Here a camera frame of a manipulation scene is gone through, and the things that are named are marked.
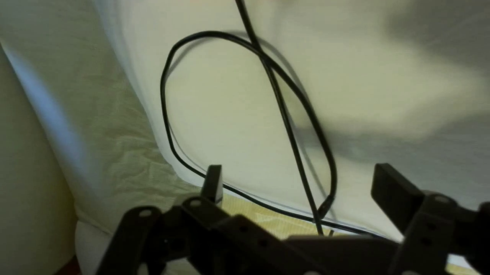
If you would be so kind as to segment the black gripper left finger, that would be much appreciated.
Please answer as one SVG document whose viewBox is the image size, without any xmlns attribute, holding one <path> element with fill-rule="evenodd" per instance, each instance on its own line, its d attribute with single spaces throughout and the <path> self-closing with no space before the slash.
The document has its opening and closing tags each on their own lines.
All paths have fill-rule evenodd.
<svg viewBox="0 0 490 275">
<path fill-rule="evenodd" d="M 224 198 L 224 184 L 222 184 L 222 167 L 210 166 L 205 175 L 205 181 L 201 190 L 201 196 L 219 205 Z"/>
</svg>

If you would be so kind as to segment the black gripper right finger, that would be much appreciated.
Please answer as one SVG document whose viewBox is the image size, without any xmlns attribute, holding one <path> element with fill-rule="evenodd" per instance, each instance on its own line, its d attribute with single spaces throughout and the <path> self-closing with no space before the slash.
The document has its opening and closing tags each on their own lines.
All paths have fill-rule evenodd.
<svg viewBox="0 0 490 275">
<path fill-rule="evenodd" d="M 374 169 L 371 198 L 400 233 L 409 228 L 424 193 L 389 164 Z"/>
</svg>

